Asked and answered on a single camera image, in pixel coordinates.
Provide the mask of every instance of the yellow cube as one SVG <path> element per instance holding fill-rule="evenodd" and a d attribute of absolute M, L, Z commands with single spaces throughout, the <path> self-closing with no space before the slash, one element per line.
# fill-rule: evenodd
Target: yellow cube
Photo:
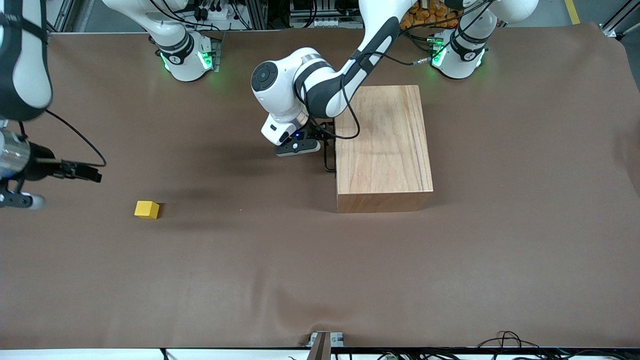
<path fill-rule="evenodd" d="M 160 205 L 153 201 L 138 201 L 136 205 L 135 215 L 139 218 L 147 218 L 155 220 L 158 218 L 160 212 Z"/>

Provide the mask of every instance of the green led light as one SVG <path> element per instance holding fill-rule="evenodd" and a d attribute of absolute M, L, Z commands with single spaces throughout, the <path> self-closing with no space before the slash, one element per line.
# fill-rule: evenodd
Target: green led light
<path fill-rule="evenodd" d="M 162 53 L 160 53 L 160 58 L 162 58 L 162 62 L 164 63 L 164 68 L 165 68 L 167 71 L 170 71 L 170 70 L 169 70 L 169 64 L 167 64 L 167 62 L 166 62 L 166 58 L 164 57 L 164 55 L 163 55 Z"/>
<path fill-rule="evenodd" d="M 427 42 L 429 44 L 435 44 L 435 45 L 440 45 L 440 46 L 442 46 L 443 41 L 444 40 L 442 38 L 428 38 L 427 39 Z"/>
<path fill-rule="evenodd" d="M 435 67 L 439 67 L 442 65 L 442 60 L 444 60 L 445 55 L 447 54 L 447 49 L 443 49 L 439 54 L 433 57 L 431 60 L 431 64 Z"/>
<path fill-rule="evenodd" d="M 482 57 L 484 55 L 484 50 L 482 50 L 482 52 L 480 53 L 480 55 L 478 55 L 478 62 L 476 63 L 476 67 L 480 66 L 482 64 Z"/>
<path fill-rule="evenodd" d="M 207 53 L 201 53 L 200 51 L 198 52 L 198 57 L 200 58 L 200 62 L 202 62 L 202 66 L 205 69 L 211 69 L 212 66 L 212 61 L 211 61 L 211 55 L 207 54 Z"/>

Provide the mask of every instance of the metal cylinder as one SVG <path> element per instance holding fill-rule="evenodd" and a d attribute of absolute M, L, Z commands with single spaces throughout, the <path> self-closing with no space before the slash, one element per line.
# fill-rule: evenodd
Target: metal cylinder
<path fill-rule="evenodd" d="M 31 148 L 14 132 L 0 129 L 0 133 L 0 178 L 11 178 L 27 165 Z"/>

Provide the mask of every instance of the wooden box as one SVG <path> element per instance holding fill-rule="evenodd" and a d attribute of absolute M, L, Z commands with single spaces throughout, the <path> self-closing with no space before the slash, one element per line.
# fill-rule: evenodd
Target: wooden box
<path fill-rule="evenodd" d="M 338 213 L 422 209 L 433 182 L 418 86 L 363 86 L 351 105 L 361 132 L 336 140 Z M 348 109 L 335 125 L 339 135 L 356 133 Z"/>

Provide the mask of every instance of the brown table cover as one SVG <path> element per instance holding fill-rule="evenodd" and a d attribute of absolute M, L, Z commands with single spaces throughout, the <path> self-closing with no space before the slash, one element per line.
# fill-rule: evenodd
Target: brown table cover
<path fill-rule="evenodd" d="M 221 72 L 167 73 L 146 35 L 54 35 L 52 110 L 109 160 L 102 184 L 46 179 L 46 209 L 0 211 L 0 347 L 640 345 L 640 96 L 594 25 L 505 28 L 463 81 L 417 84 L 435 193 L 417 213 L 338 215 L 321 154 L 277 158 L 254 67 L 302 46 L 335 68 L 362 32 L 229 33 Z M 392 56 L 424 54 L 407 38 Z M 49 116 L 57 156 L 94 160 Z M 164 203 L 159 220 L 137 200 Z"/>

